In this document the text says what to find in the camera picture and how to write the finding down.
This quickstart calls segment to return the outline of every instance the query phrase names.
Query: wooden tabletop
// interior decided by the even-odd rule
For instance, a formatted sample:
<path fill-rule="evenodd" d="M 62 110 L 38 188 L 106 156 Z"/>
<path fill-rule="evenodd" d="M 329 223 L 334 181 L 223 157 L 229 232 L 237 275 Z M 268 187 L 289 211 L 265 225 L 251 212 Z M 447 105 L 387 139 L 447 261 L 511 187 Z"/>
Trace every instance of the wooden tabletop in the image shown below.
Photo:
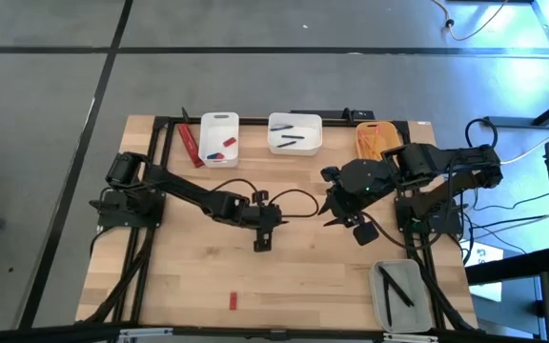
<path fill-rule="evenodd" d="M 153 119 L 153 116 L 130 116 L 120 151 L 146 153 Z M 409 127 L 413 142 L 435 144 L 430 123 L 409 122 Z M 199 126 L 193 125 L 192 132 L 198 141 Z M 160 156 L 164 141 L 164 132 L 161 134 L 156 156 Z M 355 128 L 323 128 L 323 146 L 313 157 L 273 155 L 266 136 L 265 126 L 241 126 L 240 160 L 236 168 L 196 169 L 175 131 L 169 170 L 207 189 L 237 177 L 269 191 L 271 197 L 300 188 L 322 204 L 330 185 L 323 181 L 320 170 L 341 167 L 356 158 Z M 231 184 L 226 190 L 251 194 L 251 189 L 242 183 Z M 393 198 L 393 194 L 385 197 L 367 212 L 402 241 L 396 229 Z M 277 203 L 286 214 L 315 210 L 313 201 L 299 193 L 286 194 Z M 292 218 L 289 224 L 274 229 L 271 252 L 256 253 L 254 231 L 215 223 L 199 208 L 168 196 L 153 245 L 140 323 L 381 330 L 372 307 L 368 269 L 378 260 L 405 258 L 405 251 L 383 236 L 360 247 L 350 229 L 340 225 L 323 227 L 332 218 L 330 213 Z M 117 282 L 129 231 L 114 229 L 97 241 L 77 311 L 78 320 L 92 314 Z M 476 325 L 458 247 L 452 240 L 442 238 L 432 251 L 439 286 L 463 318 Z M 229 310 L 232 292 L 238 294 L 236 311 Z M 130 315 L 132 295 L 133 285 L 128 292 L 125 318 Z"/>

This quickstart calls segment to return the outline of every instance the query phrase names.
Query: orange tray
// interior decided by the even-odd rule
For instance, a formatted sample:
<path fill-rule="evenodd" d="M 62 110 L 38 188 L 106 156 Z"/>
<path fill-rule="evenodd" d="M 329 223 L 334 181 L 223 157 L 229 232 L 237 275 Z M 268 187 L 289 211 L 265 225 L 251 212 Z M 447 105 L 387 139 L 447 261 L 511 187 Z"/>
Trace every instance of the orange tray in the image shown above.
<path fill-rule="evenodd" d="M 355 146 L 359 158 L 380 161 L 383 151 L 400 145 L 397 129 L 389 122 L 375 121 L 357 125 Z"/>

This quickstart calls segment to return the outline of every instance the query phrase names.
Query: white cable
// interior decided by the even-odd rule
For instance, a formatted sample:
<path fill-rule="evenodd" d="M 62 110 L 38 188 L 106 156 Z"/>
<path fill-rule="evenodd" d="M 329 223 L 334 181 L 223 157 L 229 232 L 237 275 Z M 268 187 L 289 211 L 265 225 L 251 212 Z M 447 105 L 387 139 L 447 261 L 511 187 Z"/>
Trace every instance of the white cable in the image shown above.
<path fill-rule="evenodd" d="M 529 153 L 533 152 L 535 149 L 539 148 L 542 144 L 544 144 L 548 140 L 549 140 L 549 136 L 547 138 L 545 138 L 544 140 L 542 140 L 541 142 L 539 142 L 535 147 L 531 148 L 529 151 L 523 153 L 522 155 L 520 155 L 518 157 L 515 157 L 515 158 L 512 158 L 509 161 L 501 161 L 501 165 L 510 164 L 510 163 L 514 163 L 516 161 L 519 161 L 520 159 L 524 158 Z"/>
<path fill-rule="evenodd" d="M 439 0 L 431 0 L 433 1 L 434 3 L 436 3 L 436 5 L 438 5 L 442 10 L 444 10 L 444 14 L 446 14 L 446 22 L 448 22 L 450 20 L 450 12 L 448 11 L 448 9 L 446 9 L 446 7 L 439 2 Z M 469 39 L 469 38 L 472 38 L 473 36 L 475 36 L 476 34 L 478 34 L 478 32 L 482 31 L 482 29 L 484 29 L 488 23 L 490 23 L 493 19 L 495 19 L 495 17 L 497 16 L 497 14 L 499 14 L 499 12 L 503 9 L 503 7 L 505 6 L 505 4 L 507 4 L 508 0 L 505 0 L 503 1 L 503 3 L 501 4 L 501 6 L 498 8 L 498 10 L 495 12 L 495 14 L 493 14 L 492 17 L 489 18 L 489 20 L 486 21 L 486 23 L 482 24 L 482 26 L 475 30 L 474 33 L 466 36 L 466 37 L 463 37 L 463 38 L 457 38 L 455 36 L 455 34 L 453 33 L 453 25 L 454 25 L 454 22 L 452 24 L 446 24 L 446 28 L 448 28 L 448 31 L 450 32 L 450 35 L 451 37 L 453 37 L 454 40 L 460 42 L 460 41 L 464 41 L 466 39 Z"/>
<path fill-rule="evenodd" d="M 507 228 L 503 228 L 503 229 L 498 229 L 498 230 L 493 230 L 492 233 L 497 233 L 497 232 L 503 232 L 503 231 L 506 231 L 506 230 L 510 230 L 510 229 L 514 229 L 514 228 L 519 228 L 521 226 L 525 226 L 525 225 L 529 225 L 529 224 L 533 224 L 533 223 L 537 223 L 543 219 L 547 219 L 549 218 L 549 214 L 546 214 L 540 218 L 537 218 L 537 219 L 533 219 L 531 221 L 528 221 L 526 223 L 521 223 L 521 224 L 516 224 L 516 225 L 512 225 L 512 226 L 509 226 Z M 482 237 L 486 237 L 487 235 L 490 235 L 490 233 L 486 233 L 486 234 L 483 234 L 483 235 L 480 235 L 478 237 L 474 237 L 474 239 L 480 239 Z"/>

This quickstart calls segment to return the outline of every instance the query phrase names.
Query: gray floor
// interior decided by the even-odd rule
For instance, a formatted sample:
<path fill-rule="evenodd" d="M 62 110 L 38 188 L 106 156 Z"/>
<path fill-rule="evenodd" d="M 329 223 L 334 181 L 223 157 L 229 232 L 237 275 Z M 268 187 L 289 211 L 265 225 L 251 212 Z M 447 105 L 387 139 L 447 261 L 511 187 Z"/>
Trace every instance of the gray floor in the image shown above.
<path fill-rule="evenodd" d="M 540 2 L 549 10 L 548 0 Z M 108 46 L 122 5 L 0 0 L 0 45 Z M 451 4 L 457 32 L 471 30 L 496 7 Z M 122 45 L 548 47 L 527 5 L 510 5 L 484 34 L 463 43 L 442 36 L 442 22 L 443 13 L 428 0 L 137 0 Z M 104 57 L 0 55 L 0 216 L 8 220 L 0 230 L 0 330 L 15 325 Z M 441 147 L 464 147 L 463 129 L 473 118 L 535 116 L 549 108 L 549 58 L 118 55 L 36 325 L 73 321 L 96 220 L 88 200 L 104 186 L 127 115 L 179 114 L 181 106 L 192 115 L 230 110 L 250 116 L 369 109 L 383 119 L 431 121 Z M 548 134 L 501 130 L 498 153 L 512 158 Z M 490 141 L 490 133 L 479 128 L 472 137 Z M 511 205 L 549 192 L 541 155 L 536 151 L 505 167 L 504 181 L 481 191 L 479 204 Z M 488 223 L 547 212 L 544 199 L 514 212 L 471 215 Z M 527 251 L 548 248 L 549 223 L 500 237 Z M 492 237 L 483 242 L 503 247 Z"/>

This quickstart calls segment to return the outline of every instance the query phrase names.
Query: red eraser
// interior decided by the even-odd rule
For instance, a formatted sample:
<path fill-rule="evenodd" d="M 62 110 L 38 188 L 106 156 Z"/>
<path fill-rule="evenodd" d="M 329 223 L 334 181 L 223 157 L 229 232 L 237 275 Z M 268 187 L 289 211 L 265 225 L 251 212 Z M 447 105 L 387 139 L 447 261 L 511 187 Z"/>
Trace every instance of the red eraser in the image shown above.
<path fill-rule="evenodd" d="M 234 311 L 236 310 L 236 292 L 230 292 L 230 310 Z"/>
<path fill-rule="evenodd" d="M 224 147 L 230 147 L 232 144 L 234 144 L 234 142 L 236 142 L 236 138 L 234 138 L 234 137 L 228 138 L 228 139 L 224 142 Z"/>

